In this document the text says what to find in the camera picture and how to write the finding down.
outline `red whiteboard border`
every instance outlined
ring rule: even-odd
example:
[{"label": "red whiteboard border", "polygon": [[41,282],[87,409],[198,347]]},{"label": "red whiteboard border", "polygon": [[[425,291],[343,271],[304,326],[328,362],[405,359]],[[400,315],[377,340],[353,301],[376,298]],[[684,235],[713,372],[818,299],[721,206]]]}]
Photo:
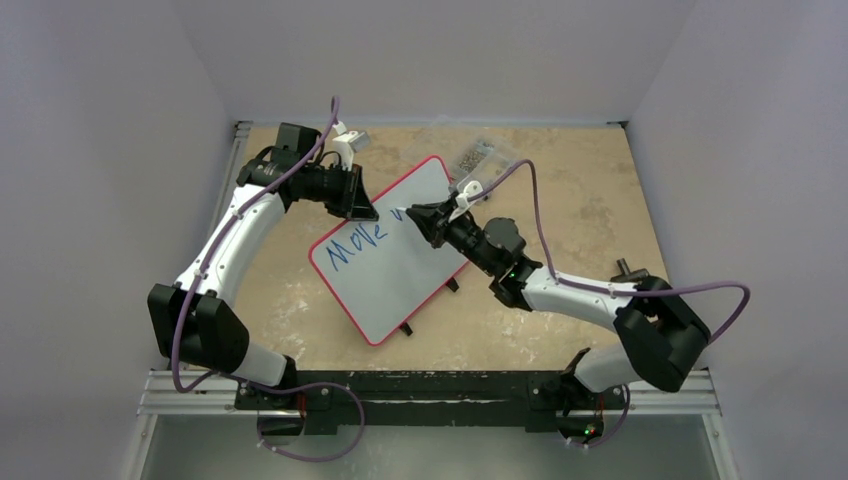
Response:
[{"label": "red whiteboard border", "polygon": [[[422,166],[427,164],[427,162],[429,162],[430,160],[432,160],[434,158],[436,160],[438,160],[439,163],[442,165],[442,169],[445,171],[445,177],[447,177],[448,182],[450,182],[451,177],[450,177],[450,174],[448,173],[448,168],[445,166],[445,161],[442,160],[442,157],[440,157],[438,155],[430,155],[429,157],[422,160],[418,165],[412,167],[412,169],[410,171],[403,174],[402,177],[395,180],[391,185],[386,187],[385,190],[383,190],[382,192],[375,195],[374,198],[371,199],[371,202],[373,203],[373,202],[376,202],[377,200],[379,200],[380,197],[382,197],[383,195],[388,193],[391,189],[395,188],[400,182],[404,181],[408,176],[412,175],[416,170],[418,170],[419,168],[421,168]],[[368,343],[368,345],[371,345],[372,347],[376,347],[378,345],[381,345],[386,340],[388,340],[388,338],[391,337],[392,334],[389,333],[388,335],[386,335],[386,337],[384,339],[380,340],[377,343],[371,343],[371,340],[369,340],[368,337],[365,336],[365,332],[363,332],[362,328],[359,327],[359,324],[356,322],[356,319],[354,319],[353,315],[350,314],[350,310],[347,309],[347,305],[345,305],[344,302],[342,302],[342,299],[339,298],[339,294],[336,293],[336,291],[333,289],[333,286],[330,285],[330,282],[327,281],[327,277],[324,276],[324,274],[321,272],[321,270],[318,268],[318,266],[315,265],[315,261],[312,259],[312,254],[313,254],[313,252],[315,252],[315,249],[318,247],[318,245],[321,242],[323,242],[324,240],[326,240],[327,237],[336,233],[340,228],[347,225],[348,223],[350,223],[350,222],[348,220],[345,220],[342,223],[338,224],[335,228],[333,228],[332,230],[330,230],[329,232],[324,234],[323,237],[319,238],[315,243],[312,244],[311,247],[309,247],[309,263],[312,264],[312,268],[318,273],[318,276],[321,277],[321,280],[324,281],[324,284],[327,285],[327,288],[330,289],[330,293],[333,294],[333,297],[335,297],[336,301],[339,302],[339,305],[342,306],[342,309],[345,311],[348,318],[350,318],[350,321],[353,322],[353,325],[356,327],[356,329],[359,330],[359,334],[362,335],[362,338],[365,339],[365,342]],[[413,310],[409,315],[407,315],[406,318],[401,320],[400,323],[398,323],[397,326],[394,328],[394,330],[392,330],[392,332],[397,331],[397,329],[400,328],[401,325],[406,323],[406,321],[409,320],[413,315],[415,315],[418,312],[418,310],[421,310],[421,307],[423,307],[425,303],[429,302],[430,299],[433,298],[433,296],[436,295],[436,293],[438,293],[439,290],[444,287],[444,284],[447,283],[447,281],[450,280],[451,278],[455,277],[456,274],[458,274],[463,268],[465,268],[466,265],[468,265],[468,260],[466,260],[465,263],[460,265],[459,269],[457,269],[457,271],[454,272],[453,275],[446,278],[444,283],[442,283],[442,285],[440,287],[436,288],[436,290],[434,290],[433,293],[431,293],[429,297],[424,299],[424,301],[421,302],[421,305],[418,305],[417,307],[415,307],[415,310]]]}]

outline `gray floor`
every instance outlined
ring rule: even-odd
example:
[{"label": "gray floor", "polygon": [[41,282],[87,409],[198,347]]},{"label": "gray floor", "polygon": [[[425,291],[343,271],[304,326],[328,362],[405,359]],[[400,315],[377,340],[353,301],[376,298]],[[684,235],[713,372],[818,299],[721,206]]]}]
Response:
[{"label": "gray floor", "polygon": [[[328,454],[354,434],[297,439],[291,450]],[[160,417],[145,479],[717,479],[699,416],[636,416],[588,453],[558,434],[520,428],[369,427],[348,456],[301,463],[256,447],[255,418]]]}]

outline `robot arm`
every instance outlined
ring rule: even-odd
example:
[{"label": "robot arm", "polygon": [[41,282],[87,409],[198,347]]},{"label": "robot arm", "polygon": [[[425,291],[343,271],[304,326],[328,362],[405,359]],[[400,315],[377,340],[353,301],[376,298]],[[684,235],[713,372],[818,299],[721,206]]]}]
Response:
[{"label": "robot arm", "polygon": [[[406,214],[431,246],[453,246],[493,277],[489,288],[509,308],[554,312],[588,321],[615,332],[620,344],[587,349],[566,371],[567,380],[584,392],[601,392],[614,385],[645,380],[660,390],[680,390],[706,348],[710,331],[679,296],[637,298],[620,295],[635,290],[671,288],[657,277],[638,283],[599,282],[556,272],[524,254],[526,241],[509,218],[494,218],[480,228],[468,204],[454,194],[440,204],[413,205]],[[565,285],[591,285],[600,294]]]},{"label": "robot arm", "polygon": [[[183,328],[181,360],[269,386],[283,384],[286,372],[294,371],[293,360],[250,340],[247,329],[231,306],[247,267],[292,203],[317,201],[335,217],[378,219],[362,184],[362,168],[353,163],[354,153],[368,145],[368,135],[356,131],[342,133],[333,140],[335,151],[339,153],[338,162],[328,167],[317,161],[307,163],[276,191],[262,195],[242,214],[239,211],[242,205],[303,158],[319,136],[317,130],[282,124],[276,145],[241,169],[227,214],[191,266],[173,285],[157,284],[150,291],[148,310],[163,356],[170,357],[180,308],[202,259],[211,249],[215,254],[207,273],[200,279]],[[270,160],[264,158],[268,153]],[[238,221],[216,244],[215,239],[232,216],[237,216]]]}]

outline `wall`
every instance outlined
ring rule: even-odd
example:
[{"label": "wall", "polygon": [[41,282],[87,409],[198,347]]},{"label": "wall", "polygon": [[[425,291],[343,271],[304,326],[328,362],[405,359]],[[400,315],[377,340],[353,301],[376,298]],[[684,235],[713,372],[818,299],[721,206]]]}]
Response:
[{"label": "wall", "polygon": [[[711,349],[743,478],[848,466],[848,3],[699,1],[628,129],[680,285],[739,278]],[[717,326],[735,298],[693,298]]]},{"label": "wall", "polygon": [[630,117],[694,0],[175,0],[239,119]]},{"label": "wall", "polygon": [[0,4],[0,477],[116,478],[232,123],[172,6]]}]

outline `wooden tabletop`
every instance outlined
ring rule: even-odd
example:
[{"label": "wooden tabletop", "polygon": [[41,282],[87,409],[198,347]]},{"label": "wooden tabletop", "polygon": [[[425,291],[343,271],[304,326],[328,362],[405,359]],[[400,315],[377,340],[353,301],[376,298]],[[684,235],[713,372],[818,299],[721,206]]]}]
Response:
[{"label": "wooden tabletop", "polygon": [[[371,146],[356,155],[369,195],[413,164],[400,159],[420,128],[366,128]],[[645,199],[620,128],[492,128],[536,164],[545,237],[557,270],[595,279],[618,273],[615,260],[666,277]],[[276,128],[253,128],[245,161],[274,143]],[[533,217],[530,174],[519,169],[492,198],[474,207],[480,225],[515,219],[525,253],[544,263]],[[409,321],[414,334],[369,346],[307,258],[309,247],[338,225],[323,205],[297,202],[271,231],[245,275],[236,312],[251,339],[294,357],[301,369],[548,370],[578,350],[616,341],[587,322],[507,309],[473,265]]]}]

